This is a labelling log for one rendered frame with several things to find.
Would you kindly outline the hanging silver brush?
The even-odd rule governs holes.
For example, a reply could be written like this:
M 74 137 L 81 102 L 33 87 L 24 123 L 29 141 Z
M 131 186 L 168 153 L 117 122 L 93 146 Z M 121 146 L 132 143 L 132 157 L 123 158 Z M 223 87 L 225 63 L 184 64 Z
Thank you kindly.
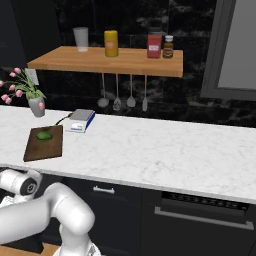
M 143 102 L 142 102 L 142 110 L 144 112 L 146 112 L 147 108 L 148 108 L 148 102 L 147 102 L 147 75 L 145 75 L 145 79 L 144 79 L 144 98 L 143 98 Z

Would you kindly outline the green avocado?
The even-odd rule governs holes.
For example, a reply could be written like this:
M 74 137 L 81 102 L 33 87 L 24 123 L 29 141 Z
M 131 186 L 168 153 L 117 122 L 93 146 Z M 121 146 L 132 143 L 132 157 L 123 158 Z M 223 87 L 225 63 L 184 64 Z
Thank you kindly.
M 39 132 L 36 137 L 39 139 L 39 140 L 51 140 L 52 139 L 52 135 L 47 132 L 47 131 L 41 131 Z

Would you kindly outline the pink flowers in grey vase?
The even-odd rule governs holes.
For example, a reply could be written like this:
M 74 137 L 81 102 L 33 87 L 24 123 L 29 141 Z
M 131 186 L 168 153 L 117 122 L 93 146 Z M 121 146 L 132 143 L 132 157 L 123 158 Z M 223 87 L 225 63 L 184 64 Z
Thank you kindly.
M 46 96 L 37 88 L 27 70 L 16 67 L 9 73 L 9 76 L 13 78 L 13 81 L 0 80 L 0 88 L 6 87 L 8 89 L 8 93 L 3 94 L 0 99 L 9 105 L 14 97 L 25 96 L 34 116 L 43 117 L 45 115 Z

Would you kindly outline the brown wooden cutting board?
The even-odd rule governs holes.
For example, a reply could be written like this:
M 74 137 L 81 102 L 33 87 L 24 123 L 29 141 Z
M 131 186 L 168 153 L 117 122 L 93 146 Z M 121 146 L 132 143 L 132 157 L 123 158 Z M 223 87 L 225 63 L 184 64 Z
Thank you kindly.
M 37 138 L 39 132 L 48 132 L 52 135 L 49 140 Z M 36 161 L 62 156 L 63 126 L 54 125 L 48 127 L 32 128 L 27 141 L 23 161 Z

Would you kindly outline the hanging silver spoon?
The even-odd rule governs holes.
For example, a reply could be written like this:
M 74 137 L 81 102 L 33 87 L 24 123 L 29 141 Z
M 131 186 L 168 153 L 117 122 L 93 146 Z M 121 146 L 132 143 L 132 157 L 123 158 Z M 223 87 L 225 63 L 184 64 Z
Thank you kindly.
M 135 98 L 133 97 L 133 83 L 130 83 L 130 97 L 127 99 L 127 106 L 133 108 L 136 106 Z

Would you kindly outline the hanging silver ladle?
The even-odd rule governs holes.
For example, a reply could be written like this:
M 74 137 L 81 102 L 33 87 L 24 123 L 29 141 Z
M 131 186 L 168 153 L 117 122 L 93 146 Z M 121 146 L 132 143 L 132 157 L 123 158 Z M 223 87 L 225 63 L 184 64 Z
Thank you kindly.
M 106 98 L 104 73 L 102 73 L 102 88 L 103 88 L 103 97 L 100 98 L 97 103 L 99 107 L 105 108 L 109 104 L 109 99 Z

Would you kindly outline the red jar with grey lid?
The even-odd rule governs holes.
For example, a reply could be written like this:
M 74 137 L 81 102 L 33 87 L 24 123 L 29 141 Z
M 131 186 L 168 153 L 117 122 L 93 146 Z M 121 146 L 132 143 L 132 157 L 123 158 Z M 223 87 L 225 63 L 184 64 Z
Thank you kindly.
M 148 45 L 147 45 L 147 57 L 148 58 L 159 58 L 161 55 L 161 34 L 149 34 Z

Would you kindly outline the black dishwasher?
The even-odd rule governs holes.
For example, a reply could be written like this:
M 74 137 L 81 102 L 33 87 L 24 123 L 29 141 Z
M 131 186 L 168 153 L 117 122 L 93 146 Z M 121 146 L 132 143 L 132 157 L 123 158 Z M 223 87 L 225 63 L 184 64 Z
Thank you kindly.
M 219 226 L 154 213 L 163 211 L 254 224 L 254 230 Z M 174 192 L 142 192 L 141 256 L 256 256 L 256 206 Z

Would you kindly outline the dark tall cupboard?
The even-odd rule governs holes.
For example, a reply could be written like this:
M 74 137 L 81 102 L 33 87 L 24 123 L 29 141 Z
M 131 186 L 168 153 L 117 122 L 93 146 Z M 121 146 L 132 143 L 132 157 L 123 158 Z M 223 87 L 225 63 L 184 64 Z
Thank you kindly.
M 26 68 L 60 45 L 53 0 L 0 0 L 0 67 Z

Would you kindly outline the grey framed window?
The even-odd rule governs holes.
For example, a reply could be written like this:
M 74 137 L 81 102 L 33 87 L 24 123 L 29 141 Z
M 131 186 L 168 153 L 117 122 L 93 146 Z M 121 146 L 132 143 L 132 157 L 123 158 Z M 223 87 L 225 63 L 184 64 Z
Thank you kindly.
M 201 96 L 256 102 L 256 0 L 217 0 Z

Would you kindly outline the white cup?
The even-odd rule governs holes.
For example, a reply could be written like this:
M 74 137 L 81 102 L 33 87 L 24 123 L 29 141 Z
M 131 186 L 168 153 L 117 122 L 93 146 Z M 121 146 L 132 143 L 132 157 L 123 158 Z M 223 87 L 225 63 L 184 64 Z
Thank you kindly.
M 88 28 L 87 27 L 76 27 L 73 29 L 76 46 L 79 52 L 88 51 Z

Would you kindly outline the white kitchen scale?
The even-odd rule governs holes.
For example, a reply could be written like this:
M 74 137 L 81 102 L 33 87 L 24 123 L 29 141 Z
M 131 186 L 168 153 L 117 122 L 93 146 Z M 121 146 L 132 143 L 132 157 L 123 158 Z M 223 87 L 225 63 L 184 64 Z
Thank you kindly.
M 84 133 L 94 117 L 94 110 L 77 109 L 66 119 L 64 128 L 68 132 Z

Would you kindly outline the brown bottle with white cap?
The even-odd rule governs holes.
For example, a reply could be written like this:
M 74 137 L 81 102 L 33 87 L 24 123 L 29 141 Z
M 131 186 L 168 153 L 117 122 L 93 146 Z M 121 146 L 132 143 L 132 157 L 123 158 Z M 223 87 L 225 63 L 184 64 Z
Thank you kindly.
M 174 51 L 173 36 L 166 35 L 164 46 L 163 46 L 163 57 L 164 58 L 172 58 L 173 51 Z

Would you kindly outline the black drawer front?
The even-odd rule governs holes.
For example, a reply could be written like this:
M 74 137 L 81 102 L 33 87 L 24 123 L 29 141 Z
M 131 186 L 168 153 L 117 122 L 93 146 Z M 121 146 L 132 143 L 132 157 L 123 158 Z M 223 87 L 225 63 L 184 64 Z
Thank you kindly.
M 140 189 L 75 178 L 64 178 L 63 183 L 93 210 L 90 238 L 103 255 L 140 256 Z M 115 194 L 94 192 L 94 186 L 114 188 Z

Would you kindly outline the wooden wall shelf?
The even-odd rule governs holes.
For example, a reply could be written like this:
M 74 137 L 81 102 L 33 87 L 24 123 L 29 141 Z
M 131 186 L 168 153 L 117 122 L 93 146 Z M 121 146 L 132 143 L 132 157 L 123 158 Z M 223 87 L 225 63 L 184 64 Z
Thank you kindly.
M 175 50 L 174 57 L 148 58 L 146 49 L 120 48 L 117 57 L 106 57 L 105 49 L 89 47 L 79 52 L 75 46 L 60 46 L 28 63 L 30 69 L 117 73 L 149 76 L 183 76 L 183 51 Z

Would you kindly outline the yellow jar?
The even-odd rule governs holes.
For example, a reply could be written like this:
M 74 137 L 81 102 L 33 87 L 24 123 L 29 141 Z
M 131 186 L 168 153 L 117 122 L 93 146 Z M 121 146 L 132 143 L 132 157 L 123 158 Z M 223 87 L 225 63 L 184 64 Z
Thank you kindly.
M 104 45 L 107 57 L 118 56 L 118 32 L 116 30 L 106 30 L 104 32 Z

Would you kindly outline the white wall socket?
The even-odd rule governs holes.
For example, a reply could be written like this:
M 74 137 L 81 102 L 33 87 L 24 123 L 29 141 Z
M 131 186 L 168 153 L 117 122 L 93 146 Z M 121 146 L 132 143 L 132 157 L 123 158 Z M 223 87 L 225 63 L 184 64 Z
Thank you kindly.
M 26 72 L 35 85 L 39 84 L 37 73 L 35 69 L 27 69 Z

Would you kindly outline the hanging silver slotted spatula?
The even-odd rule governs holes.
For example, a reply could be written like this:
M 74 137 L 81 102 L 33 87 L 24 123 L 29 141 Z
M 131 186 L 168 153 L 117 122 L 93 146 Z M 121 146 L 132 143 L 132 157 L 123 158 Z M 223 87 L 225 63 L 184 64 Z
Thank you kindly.
M 121 100 L 119 98 L 118 74 L 116 74 L 116 98 L 113 102 L 113 110 L 119 111 L 120 109 L 121 109 Z

